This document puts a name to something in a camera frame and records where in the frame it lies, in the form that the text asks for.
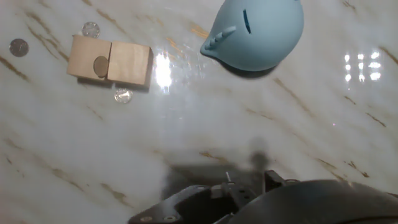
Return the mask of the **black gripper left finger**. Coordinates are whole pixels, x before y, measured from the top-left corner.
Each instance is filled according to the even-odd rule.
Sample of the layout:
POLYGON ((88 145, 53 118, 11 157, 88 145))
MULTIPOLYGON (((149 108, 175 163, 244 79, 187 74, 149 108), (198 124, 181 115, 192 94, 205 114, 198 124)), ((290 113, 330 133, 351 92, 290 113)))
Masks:
POLYGON ((134 215, 128 224, 227 223, 252 201, 252 190, 234 182, 192 185, 134 215))

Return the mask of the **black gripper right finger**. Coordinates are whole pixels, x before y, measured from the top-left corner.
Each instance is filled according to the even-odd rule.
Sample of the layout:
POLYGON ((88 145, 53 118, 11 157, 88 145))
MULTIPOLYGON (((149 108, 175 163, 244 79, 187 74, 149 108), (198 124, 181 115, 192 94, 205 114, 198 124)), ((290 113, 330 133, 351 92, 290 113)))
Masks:
POLYGON ((267 170, 264 173, 264 190, 269 192, 284 185, 285 180, 274 170, 267 170))

